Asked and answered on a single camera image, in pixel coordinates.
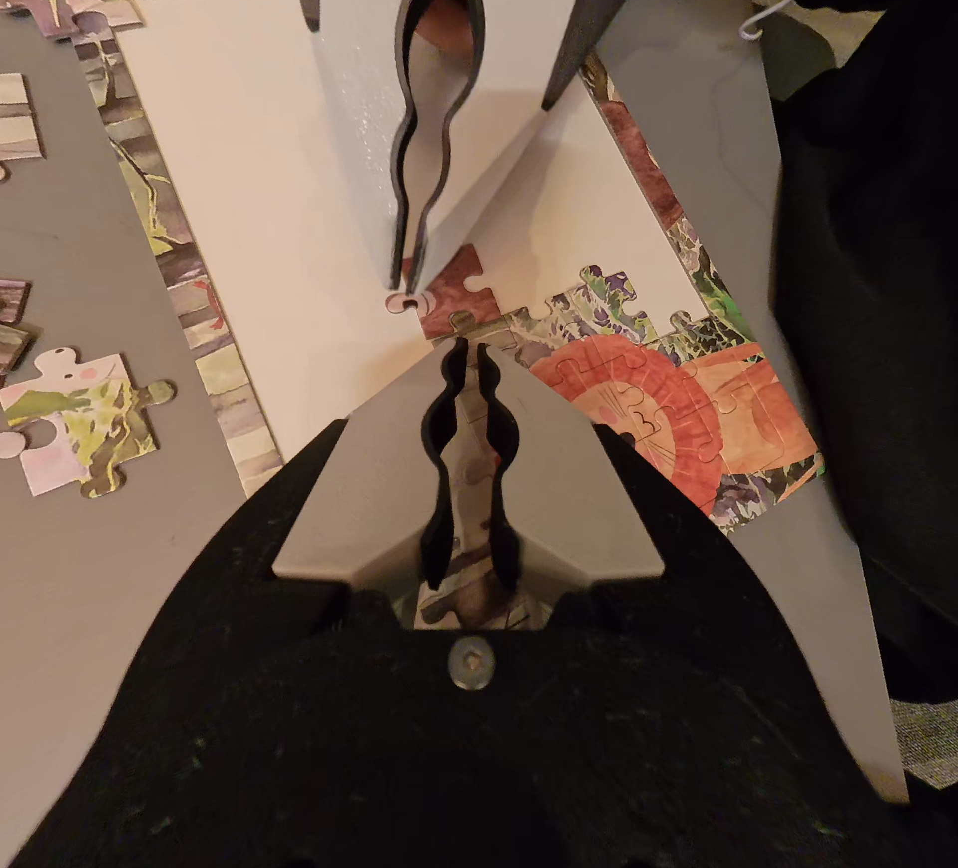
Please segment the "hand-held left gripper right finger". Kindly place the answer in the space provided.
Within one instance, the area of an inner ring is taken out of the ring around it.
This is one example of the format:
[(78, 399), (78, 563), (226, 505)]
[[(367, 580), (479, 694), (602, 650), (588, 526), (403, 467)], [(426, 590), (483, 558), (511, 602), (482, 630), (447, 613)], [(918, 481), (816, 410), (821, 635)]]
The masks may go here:
[(599, 424), (515, 363), (476, 347), (486, 437), (498, 457), (488, 544), (502, 587), (554, 606), (665, 563), (605, 451)]

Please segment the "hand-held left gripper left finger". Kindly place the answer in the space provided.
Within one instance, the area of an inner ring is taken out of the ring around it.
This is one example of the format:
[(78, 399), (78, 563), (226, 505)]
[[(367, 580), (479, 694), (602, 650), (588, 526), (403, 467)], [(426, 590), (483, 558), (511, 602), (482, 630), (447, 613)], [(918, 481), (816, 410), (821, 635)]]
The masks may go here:
[(277, 577), (390, 600), (440, 586), (455, 539), (443, 452), (468, 355), (466, 339), (446, 341), (353, 411), (275, 559)]

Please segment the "puzzle frame tray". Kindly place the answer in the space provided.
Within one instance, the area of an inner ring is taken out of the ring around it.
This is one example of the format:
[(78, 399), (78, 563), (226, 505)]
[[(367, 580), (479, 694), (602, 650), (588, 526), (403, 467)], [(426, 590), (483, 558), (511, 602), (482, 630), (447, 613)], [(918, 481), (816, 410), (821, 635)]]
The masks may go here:
[[(297, 0), (138, 0), (118, 41), (206, 277), (171, 292), (245, 495), (425, 355), (385, 308)], [(503, 314), (625, 272), (656, 333), (704, 315), (708, 256), (628, 109), (575, 79), (472, 243)]]

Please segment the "brown puzzle piece pink tab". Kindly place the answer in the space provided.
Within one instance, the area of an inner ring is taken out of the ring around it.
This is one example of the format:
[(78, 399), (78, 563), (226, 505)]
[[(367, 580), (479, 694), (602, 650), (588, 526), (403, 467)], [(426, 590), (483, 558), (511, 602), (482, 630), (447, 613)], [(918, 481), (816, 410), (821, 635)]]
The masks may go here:
[(475, 248), (465, 244), (421, 294), (392, 293), (385, 301), (385, 308), (393, 315), (414, 311), (429, 341), (493, 322), (502, 316), (502, 310), (492, 290), (481, 287), (473, 291), (467, 287), (470, 279), (483, 274)]

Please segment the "pile of puzzle pieces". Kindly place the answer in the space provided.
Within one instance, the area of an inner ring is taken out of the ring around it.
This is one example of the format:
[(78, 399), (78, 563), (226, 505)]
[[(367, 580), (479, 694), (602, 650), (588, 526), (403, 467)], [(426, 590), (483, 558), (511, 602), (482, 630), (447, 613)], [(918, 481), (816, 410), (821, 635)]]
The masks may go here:
[[(204, 283), (188, 221), (116, 38), (118, 30), (142, 25), (134, 1), (2, 0), (2, 10), (28, 14), (46, 38), (72, 45), (150, 246), (150, 263), (158, 274), (173, 272), (165, 291)], [(146, 412), (172, 401), (174, 384), (137, 387), (120, 353), (87, 363), (73, 349), (50, 349), (34, 367), (36, 378), (2, 390), (10, 426), (2, 442), (16, 444), (12, 452), (30, 492), (70, 483), (87, 499), (116, 491), (126, 480), (126, 462), (157, 449)]]

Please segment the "person's right hand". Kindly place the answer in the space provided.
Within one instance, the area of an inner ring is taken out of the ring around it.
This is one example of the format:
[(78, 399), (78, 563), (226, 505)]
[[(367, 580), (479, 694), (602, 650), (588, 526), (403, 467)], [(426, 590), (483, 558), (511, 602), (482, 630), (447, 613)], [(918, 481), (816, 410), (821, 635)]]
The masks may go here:
[(415, 34), (455, 62), (473, 60), (473, 30), (467, 0), (432, 0)]

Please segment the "person's black clothing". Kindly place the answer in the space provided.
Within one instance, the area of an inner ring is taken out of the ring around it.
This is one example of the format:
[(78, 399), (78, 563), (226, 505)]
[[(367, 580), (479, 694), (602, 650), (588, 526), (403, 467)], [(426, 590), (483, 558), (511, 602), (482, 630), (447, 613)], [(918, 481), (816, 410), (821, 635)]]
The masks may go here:
[(893, 698), (957, 694), (957, 0), (876, 10), (774, 104), (774, 313), (861, 550)]

